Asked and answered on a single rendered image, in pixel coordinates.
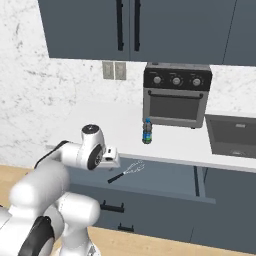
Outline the dark blue wall cabinet door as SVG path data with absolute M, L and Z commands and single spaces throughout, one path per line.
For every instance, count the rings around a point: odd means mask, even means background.
M 122 0 L 123 51 L 118 51 L 116 0 L 38 0 L 50 58 L 130 58 L 129 0 Z
M 223 64 L 256 66 L 256 0 L 237 0 Z
M 140 49 L 134 51 L 130 1 L 130 58 L 142 62 L 220 64 L 236 0 L 140 0 Z

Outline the grey wall outlet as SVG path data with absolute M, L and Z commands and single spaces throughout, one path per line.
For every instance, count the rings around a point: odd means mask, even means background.
M 126 79 L 126 63 L 125 62 L 115 63 L 115 79 L 116 80 Z
M 114 79 L 114 64 L 110 61 L 103 61 L 102 62 L 102 69 L 103 69 L 103 78 L 104 79 Z

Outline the dark blue closed drawer front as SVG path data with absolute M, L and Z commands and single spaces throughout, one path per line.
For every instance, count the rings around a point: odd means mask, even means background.
M 94 224 L 95 227 L 119 231 L 119 223 L 123 226 L 134 226 L 134 234 L 157 237 L 162 239 L 190 242 L 192 227 L 182 222 L 168 220 L 137 220 L 129 217 L 103 215 Z

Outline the grey toaster oven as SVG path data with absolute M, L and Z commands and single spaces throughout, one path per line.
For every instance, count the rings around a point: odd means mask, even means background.
M 209 65 L 148 62 L 143 74 L 143 121 L 201 128 L 211 82 Z

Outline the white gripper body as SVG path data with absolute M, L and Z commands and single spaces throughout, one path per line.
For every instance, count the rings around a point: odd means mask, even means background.
M 116 158 L 110 158 L 110 157 L 106 157 L 103 158 L 102 161 L 100 162 L 100 164 L 98 165 L 99 168 L 107 168 L 107 169 L 111 169 L 111 168 L 119 168 L 120 167 L 120 158 L 116 157 Z

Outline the dark blue base cabinet door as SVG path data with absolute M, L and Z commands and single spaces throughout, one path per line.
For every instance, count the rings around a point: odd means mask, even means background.
M 256 254 L 256 174 L 209 168 L 204 175 L 206 205 L 191 242 Z

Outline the dark blue open drawer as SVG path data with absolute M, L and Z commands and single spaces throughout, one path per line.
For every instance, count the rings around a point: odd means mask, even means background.
M 112 215 L 182 222 L 191 226 L 193 231 L 205 206 L 216 203 L 206 196 L 202 170 L 196 166 L 142 160 L 145 163 L 143 170 L 108 183 L 110 178 L 138 160 L 123 158 L 121 166 L 113 169 L 85 171 L 70 167 L 70 190 L 90 196 L 100 204 L 104 200 L 113 206 L 124 203 L 124 213 L 101 210 L 100 217 Z

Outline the grey sink basin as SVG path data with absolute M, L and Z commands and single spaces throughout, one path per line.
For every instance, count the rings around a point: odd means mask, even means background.
M 256 159 L 256 118 L 205 115 L 213 154 Z

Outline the blue plastic bottle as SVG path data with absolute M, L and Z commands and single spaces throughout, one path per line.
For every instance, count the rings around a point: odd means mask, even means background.
M 142 142 L 144 144 L 150 144 L 152 142 L 152 123 L 149 118 L 146 118 L 143 123 Z

